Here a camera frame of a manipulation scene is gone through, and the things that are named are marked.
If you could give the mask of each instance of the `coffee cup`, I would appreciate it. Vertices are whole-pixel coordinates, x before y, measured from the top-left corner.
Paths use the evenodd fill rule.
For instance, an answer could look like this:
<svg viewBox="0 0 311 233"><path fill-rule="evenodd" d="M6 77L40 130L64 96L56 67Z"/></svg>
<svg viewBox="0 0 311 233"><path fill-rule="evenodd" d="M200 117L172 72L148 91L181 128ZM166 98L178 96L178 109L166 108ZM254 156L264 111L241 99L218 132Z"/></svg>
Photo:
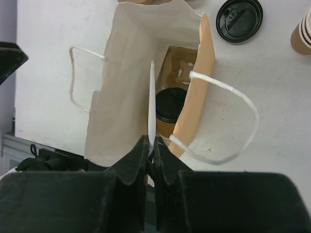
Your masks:
<svg viewBox="0 0 311 233"><path fill-rule="evenodd" d="M311 55L311 43L309 42L309 39L311 40L311 38L307 34L306 28L306 16L308 15L309 11L310 9L303 15L291 36L292 48L296 52L303 55Z"/></svg>
<svg viewBox="0 0 311 233"><path fill-rule="evenodd" d="M160 91L155 97L156 129L164 138L169 138L184 107L187 91L173 87Z"/></svg>
<svg viewBox="0 0 311 233"><path fill-rule="evenodd" d="M306 13L306 30L308 35L311 36L311 8Z"/></svg>

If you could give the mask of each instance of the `white paper bag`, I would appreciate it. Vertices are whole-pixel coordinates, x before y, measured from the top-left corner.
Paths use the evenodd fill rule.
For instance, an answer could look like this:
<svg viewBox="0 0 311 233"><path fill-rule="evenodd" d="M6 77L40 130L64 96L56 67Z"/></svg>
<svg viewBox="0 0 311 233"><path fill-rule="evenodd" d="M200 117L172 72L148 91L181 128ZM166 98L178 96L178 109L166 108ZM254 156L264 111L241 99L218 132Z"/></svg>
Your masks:
<svg viewBox="0 0 311 233"><path fill-rule="evenodd" d="M74 76L71 83L71 101L89 113L85 158L100 166L111 166L148 133L149 93L154 95L161 87L158 75L169 46L198 49L193 79L173 132L174 143L169 146L177 157L184 150L192 153L187 146L195 137L209 84L206 78L210 79L215 65L208 18L196 14L183 0L159 6L124 2L116 8L104 55L84 49L103 61L102 87L94 92L90 110L74 101ZM150 81L153 68L156 90L150 89L154 87ZM149 117L152 135L154 119Z"/></svg>

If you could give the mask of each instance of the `black cable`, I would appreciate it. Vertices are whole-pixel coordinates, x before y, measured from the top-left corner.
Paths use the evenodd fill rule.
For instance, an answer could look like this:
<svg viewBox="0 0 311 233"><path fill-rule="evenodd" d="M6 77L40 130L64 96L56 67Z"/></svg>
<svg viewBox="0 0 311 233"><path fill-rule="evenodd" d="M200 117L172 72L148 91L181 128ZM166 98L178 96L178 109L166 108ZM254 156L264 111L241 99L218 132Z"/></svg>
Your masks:
<svg viewBox="0 0 311 233"><path fill-rule="evenodd" d="M36 148L35 144L31 144L31 145L30 145L30 152L31 152L31 154L34 155L35 158L38 157L37 148Z"/></svg>

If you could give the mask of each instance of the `white rope handle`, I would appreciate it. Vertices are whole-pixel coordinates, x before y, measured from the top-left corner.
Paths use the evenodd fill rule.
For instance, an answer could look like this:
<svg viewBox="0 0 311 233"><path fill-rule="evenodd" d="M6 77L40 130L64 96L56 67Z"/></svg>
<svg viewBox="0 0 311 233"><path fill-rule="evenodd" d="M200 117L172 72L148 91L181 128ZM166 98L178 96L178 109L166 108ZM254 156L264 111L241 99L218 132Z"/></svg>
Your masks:
<svg viewBox="0 0 311 233"><path fill-rule="evenodd" d="M70 59L71 59L71 84L70 84L70 90L69 90L69 95L70 95L70 101L79 109L81 109L82 111L89 113L89 109L86 107L83 107L82 105L78 104L74 98L73 98L73 87L74 87L74 81L75 81L75 72L74 72L74 58L73 58L73 49L79 49L85 52L88 52L94 56L99 57L100 59L102 59L103 61L105 61L105 56L100 55L98 53L95 53L91 50L82 48L80 46L71 46L69 49L69 54L70 54Z"/></svg>
<svg viewBox="0 0 311 233"><path fill-rule="evenodd" d="M196 153L194 153L189 147L187 147L185 144L183 144L178 138L176 138L173 134L170 136L170 140L172 142L174 142L177 146L179 146L180 148L182 148L184 151L186 151L187 153L189 153L193 158L199 160L199 161L202 161L202 162L205 162L205 163L208 163L208 164L211 164L211 165L222 165L222 164L225 164L225 163L228 163L232 160L234 160L235 158L237 158L243 150L245 150L245 148L251 143L251 141L253 140L256 132L257 132L257 129L258 129L258 126L259 126L259 114L258 114L258 111L257 111L257 108L256 106L254 105L254 103L245 95L243 94L242 92L238 91L237 89L235 89L234 87L231 87L221 81L218 81L216 79L213 79L207 75L204 75L204 74L200 74L200 73L197 73L197 72L194 72L194 71L191 71L190 72L190 78L191 79L202 79L202 80L205 80L207 82L210 82L216 86L219 86L225 90L228 90L230 92L232 92L233 94L237 95L238 97L240 97L242 100L244 100L247 105L251 108L251 110L253 111L254 115L255 115L255 123L254 123L254 127L253 127L253 130L250 134L250 136L248 137L248 139L246 140L246 142L244 143L244 145L242 146L241 149L239 149L237 152L235 152L234 154L230 155L229 157L227 158L224 158L222 160L213 160L213 159L209 159L209 158L206 158L204 156L201 156L201 155L198 155Z"/></svg>

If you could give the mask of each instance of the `cup lid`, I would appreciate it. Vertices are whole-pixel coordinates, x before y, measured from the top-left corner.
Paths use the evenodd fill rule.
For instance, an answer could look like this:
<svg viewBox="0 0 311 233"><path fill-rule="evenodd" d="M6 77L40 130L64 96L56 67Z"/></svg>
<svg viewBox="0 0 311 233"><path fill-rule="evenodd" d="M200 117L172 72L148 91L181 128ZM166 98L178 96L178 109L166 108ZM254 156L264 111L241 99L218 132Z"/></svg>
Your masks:
<svg viewBox="0 0 311 233"><path fill-rule="evenodd" d="M175 124L184 107L187 91L173 87L160 91L155 97L156 118Z"/></svg>
<svg viewBox="0 0 311 233"><path fill-rule="evenodd" d="M228 0L216 17L216 29L226 41L238 43L251 38L260 28L263 18L257 0Z"/></svg>

